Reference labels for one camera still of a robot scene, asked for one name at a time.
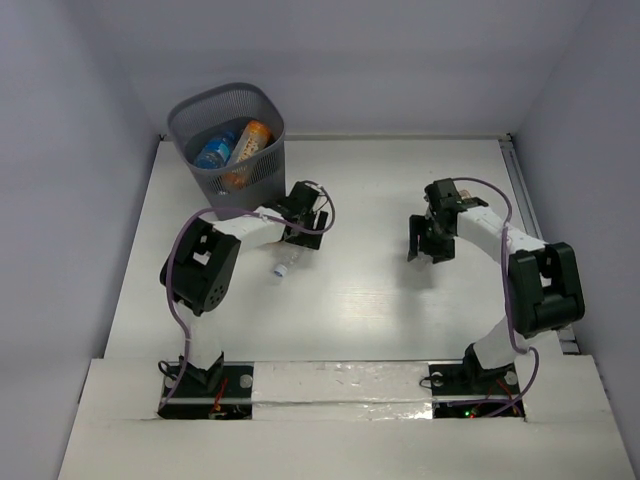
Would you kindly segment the clear ribbed plastic bottle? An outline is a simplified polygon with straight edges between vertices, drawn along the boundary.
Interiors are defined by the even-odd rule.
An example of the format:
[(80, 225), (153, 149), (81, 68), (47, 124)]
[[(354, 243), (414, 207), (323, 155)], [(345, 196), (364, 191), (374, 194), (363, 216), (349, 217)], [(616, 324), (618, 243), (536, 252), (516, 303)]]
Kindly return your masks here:
[(283, 251), (274, 265), (272, 273), (278, 278), (286, 277), (295, 267), (301, 256), (302, 252), (300, 250)]

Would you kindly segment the orange bottle white cap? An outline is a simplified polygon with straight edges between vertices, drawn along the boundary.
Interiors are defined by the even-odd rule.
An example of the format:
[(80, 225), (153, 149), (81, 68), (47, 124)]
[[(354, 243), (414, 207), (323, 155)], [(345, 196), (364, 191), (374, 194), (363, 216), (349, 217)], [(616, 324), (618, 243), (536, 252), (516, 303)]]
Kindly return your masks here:
[(251, 120), (244, 128), (227, 162), (229, 171), (222, 176), (222, 183), (229, 191), (244, 188), (251, 175), (251, 166), (245, 162), (262, 151), (270, 141), (270, 129), (262, 122)]

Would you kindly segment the blue tinted water bottle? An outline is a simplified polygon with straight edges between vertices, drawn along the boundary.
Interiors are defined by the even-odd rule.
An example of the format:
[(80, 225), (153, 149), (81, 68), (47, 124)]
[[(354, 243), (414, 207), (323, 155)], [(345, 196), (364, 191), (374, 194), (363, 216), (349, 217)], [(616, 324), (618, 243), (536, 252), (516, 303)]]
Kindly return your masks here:
[(212, 137), (193, 161), (200, 169), (219, 169), (227, 165), (237, 142), (237, 134), (224, 131)]

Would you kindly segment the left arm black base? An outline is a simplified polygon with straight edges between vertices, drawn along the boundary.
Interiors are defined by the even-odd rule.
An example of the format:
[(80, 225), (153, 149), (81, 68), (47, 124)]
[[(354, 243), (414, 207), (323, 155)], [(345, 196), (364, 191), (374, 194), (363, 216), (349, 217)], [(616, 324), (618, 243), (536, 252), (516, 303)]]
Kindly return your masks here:
[(164, 376), (158, 415), (166, 420), (250, 420), (252, 418), (253, 363), (225, 362), (224, 355), (209, 369), (187, 364), (170, 396), (181, 368), (179, 362), (159, 361)]

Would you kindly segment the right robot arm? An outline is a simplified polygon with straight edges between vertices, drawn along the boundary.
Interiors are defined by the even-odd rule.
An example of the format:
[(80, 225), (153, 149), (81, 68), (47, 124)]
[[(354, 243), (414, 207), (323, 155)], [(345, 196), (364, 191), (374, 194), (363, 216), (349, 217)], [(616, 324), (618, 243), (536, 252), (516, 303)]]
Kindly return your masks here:
[(500, 216), (477, 196), (463, 194), (456, 179), (425, 189), (427, 210), (409, 218), (408, 261), (427, 257), (433, 263), (454, 259), (455, 242), (465, 240), (500, 267), (505, 315), (491, 331), (465, 350), (459, 370), (444, 375), (473, 392), (491, 386), (519, 355), (535, 354), (534, 339), (581, 320), (585, 302), (574, 249), (547, 243)]

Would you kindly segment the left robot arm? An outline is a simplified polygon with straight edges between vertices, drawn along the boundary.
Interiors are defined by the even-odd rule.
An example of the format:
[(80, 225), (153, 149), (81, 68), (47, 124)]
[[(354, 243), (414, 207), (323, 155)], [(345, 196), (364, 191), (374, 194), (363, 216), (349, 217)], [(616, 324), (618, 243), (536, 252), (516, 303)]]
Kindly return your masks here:
[(190, 361), (192, 327), (177, 306), (184, 305), (196, 317), (213, 311), (228, 293), (240, 253), (272, 243), (317, 250), (335, 220), (333, 199), (311, 180), (297, 182), (289, 195), (254, 210), (207, 207), (186, 220), (160, 272), (169, 311), (184, 338), (177, 365), (158, 364), (165, 378), (173, 382), (161, 398), (162, 404), (189, 387), (201, 395), (216, 392), (224, 368), (223, 356), (213, 364)]

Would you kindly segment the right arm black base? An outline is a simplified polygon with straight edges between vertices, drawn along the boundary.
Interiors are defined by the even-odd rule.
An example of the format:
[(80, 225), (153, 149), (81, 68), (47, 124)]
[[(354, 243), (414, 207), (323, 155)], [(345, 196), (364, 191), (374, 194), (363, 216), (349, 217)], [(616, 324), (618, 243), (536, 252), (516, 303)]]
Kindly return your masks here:
[(520, 394), (513, 364), (479, 380), (468, 380), (461, 363), (430, 364), (419, 385), (430, 391), (435, 419), (487, 417)]

